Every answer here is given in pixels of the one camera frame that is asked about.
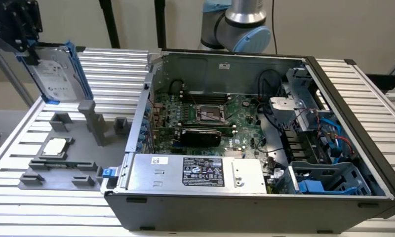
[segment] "capacitor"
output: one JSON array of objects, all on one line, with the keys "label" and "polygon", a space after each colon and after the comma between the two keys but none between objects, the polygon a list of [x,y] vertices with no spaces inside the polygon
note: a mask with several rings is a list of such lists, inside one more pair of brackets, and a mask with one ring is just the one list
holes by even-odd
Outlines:
[{"label": "capacitor", "polygon": [[250,102],[248,101],[243,101],[242,105],[243,105],[243,107],[247,108],[250,106]]}]

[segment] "power supply label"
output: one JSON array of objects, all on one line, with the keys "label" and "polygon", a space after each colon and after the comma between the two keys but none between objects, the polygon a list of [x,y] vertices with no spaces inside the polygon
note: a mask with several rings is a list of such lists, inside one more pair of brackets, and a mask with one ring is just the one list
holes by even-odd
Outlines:
[{"label": "power supply label", "polygon": [[184,157],[183,184],[186,186],[224,187],[223,159]]}]

